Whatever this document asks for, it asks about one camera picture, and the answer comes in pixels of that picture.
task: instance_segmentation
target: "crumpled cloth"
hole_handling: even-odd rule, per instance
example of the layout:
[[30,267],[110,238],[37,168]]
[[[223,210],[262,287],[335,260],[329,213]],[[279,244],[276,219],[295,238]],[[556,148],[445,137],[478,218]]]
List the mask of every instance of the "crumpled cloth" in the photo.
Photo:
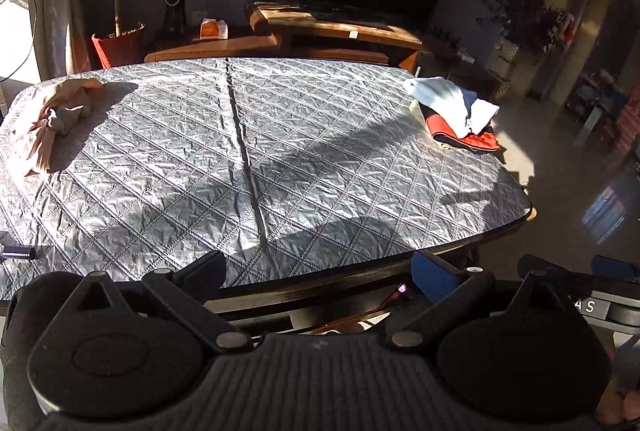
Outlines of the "crumpled cloth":
[[15,172],[22,176],[49,172],[56,135],[65,136],[91,113],[87,91],[101,87],[95,78],[68,78],[42,88],[14,124]]
[[410,96],[437,112],[461,139],[469,133],[480,134],[500,109],[481,98],[468,107],[462,88],[442,77],[408,78],[402,86]]

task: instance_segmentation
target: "silver quilted table cover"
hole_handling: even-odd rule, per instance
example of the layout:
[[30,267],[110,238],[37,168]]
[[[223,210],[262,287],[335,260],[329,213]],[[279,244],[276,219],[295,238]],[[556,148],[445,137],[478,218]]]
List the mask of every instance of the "silver quilted table cover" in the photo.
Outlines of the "silver quilted table cover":
[[38,247],[1,263],[2,299],[52,270],[137,280],[210,249],[226,255],[226,287],[260,283],[448,245],[530,211],[494,156],[430,140],[404,70],[194,59],[90,76],[108,84],[56,142],[60,171],[20,180],[7,167],[36,87],[0,127],[3,241]]

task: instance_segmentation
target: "floor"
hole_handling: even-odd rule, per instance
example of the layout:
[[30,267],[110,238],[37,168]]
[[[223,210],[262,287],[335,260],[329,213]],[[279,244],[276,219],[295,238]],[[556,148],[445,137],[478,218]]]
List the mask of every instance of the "floor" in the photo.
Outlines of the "floor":
[[516,279],[525,253],[586,273],[596,254],[640,266],[640,180],[629,159],[586,138],[551,103],[507,97],[494,127],[506,167],[538,215],[516,234],[481,247],[482,267]]

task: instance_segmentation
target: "pink cloth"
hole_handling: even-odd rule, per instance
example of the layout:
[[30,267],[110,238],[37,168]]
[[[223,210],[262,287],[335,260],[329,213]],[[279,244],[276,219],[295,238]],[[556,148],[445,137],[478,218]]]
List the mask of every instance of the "pink cloth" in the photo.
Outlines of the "pink cloth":
[[66,135],[80,118],[89,115],[91,100],[87,91],[101,87],[95,78],[68,78],[40,90],[14,124],[15,170],[22,176],[32,170],[49,172],[56,134]]

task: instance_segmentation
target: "red cloth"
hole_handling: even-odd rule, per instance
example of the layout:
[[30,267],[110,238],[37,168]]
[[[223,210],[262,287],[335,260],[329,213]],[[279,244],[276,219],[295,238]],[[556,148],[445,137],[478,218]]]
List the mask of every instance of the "red cloth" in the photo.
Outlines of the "red cloth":
[[494,134],[487,130],[482,131],[480,135],[469,133],[465,138],[457,138],[449,124],[437,113],[429,115],[426,122],[431,136],[438,142],[464,146],[471,151],[498,151],[500,149]]

